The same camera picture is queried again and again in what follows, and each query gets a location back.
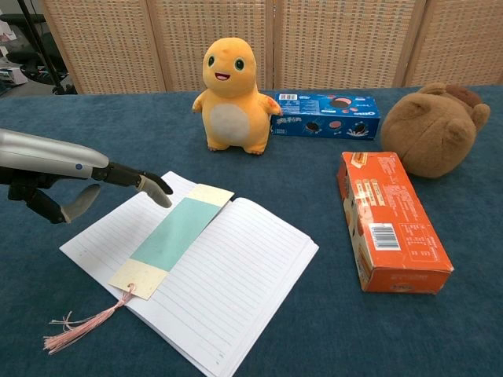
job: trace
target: plush toy mouth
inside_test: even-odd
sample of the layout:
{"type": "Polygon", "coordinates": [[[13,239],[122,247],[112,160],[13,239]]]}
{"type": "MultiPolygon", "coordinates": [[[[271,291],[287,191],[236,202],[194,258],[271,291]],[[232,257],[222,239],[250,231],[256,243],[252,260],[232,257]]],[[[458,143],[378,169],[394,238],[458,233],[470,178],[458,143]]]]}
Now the plush toy mouth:
{"type": "Polygon", "coordinates": [[[221,81],[226,81],[230,75],[226,75],[225,73],[218,73],[216,72],[215,73],[215,77],[218,79],[218,80],[221,80],[221,81]]]}

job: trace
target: lined paper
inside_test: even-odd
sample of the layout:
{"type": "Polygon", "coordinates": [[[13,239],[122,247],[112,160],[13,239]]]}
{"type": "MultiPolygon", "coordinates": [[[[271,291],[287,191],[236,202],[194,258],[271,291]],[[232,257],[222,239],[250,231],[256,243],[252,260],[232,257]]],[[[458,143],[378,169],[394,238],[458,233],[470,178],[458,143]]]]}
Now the lined paper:
{"type": "MultiPolygon", "coordinates": [[[[61,250],[104,285],[192,182],[168,173],[173,206],[136,195],[61,250]]],[[[313,258],[309,236],[247,199],[228,203],[148,300],[127,305],[205,375],[232,375],[313,258]]]]}

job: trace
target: orange box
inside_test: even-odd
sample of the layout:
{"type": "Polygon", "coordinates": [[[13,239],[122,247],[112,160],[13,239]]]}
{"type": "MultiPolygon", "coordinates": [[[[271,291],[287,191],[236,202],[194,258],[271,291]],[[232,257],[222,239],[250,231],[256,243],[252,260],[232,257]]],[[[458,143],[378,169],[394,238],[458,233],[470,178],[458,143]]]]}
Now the orange box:
{"type": "Polygon", "coordinates": [[[344,152],[337,181],[363,291],[438,293],[454,268],[398,156],[344,152]]]}

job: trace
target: pink tassel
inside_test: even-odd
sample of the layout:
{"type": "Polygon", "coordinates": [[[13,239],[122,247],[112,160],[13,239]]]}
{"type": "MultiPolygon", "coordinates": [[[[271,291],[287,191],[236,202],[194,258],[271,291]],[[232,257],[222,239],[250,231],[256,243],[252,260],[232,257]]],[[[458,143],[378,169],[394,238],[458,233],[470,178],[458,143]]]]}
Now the pink tassel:
{"type": "Polygon", "coordinates": [[[51,320],[50,324],[62,324],[63,333],[55,336],[44,336],[44,350],[50,350],[49,355],[61,351],[63,348],[70,346],[78,341],[89,331],[97,328],[100,324],[105,322],[116,309],[124,306],[133,297],[134,284],[129,284],[129,292],[124,292],[123,297],[110,309],[106,309],[94,317],[86,318],[85,320],[77,320],[75,322],[69,321],[72,312],[68,313],[63,320],[51,320]],[[71,324],[80,324],[77,327],[70,326],[71,324]]]}

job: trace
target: barcode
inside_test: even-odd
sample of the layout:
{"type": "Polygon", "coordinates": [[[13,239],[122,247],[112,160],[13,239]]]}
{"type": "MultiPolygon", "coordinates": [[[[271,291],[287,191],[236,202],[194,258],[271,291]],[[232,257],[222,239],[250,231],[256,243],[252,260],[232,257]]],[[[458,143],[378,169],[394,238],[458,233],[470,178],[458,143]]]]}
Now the barcode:
{"type": "Polygon", "coordinates": [[[280,94],[280,100],[297,101],[297,95],[296,94],[280,94]]]}
{"type": "Polygon", "coordinates": [[[376,250],[401,250],[393,224],[369,224],[376,250]]]}

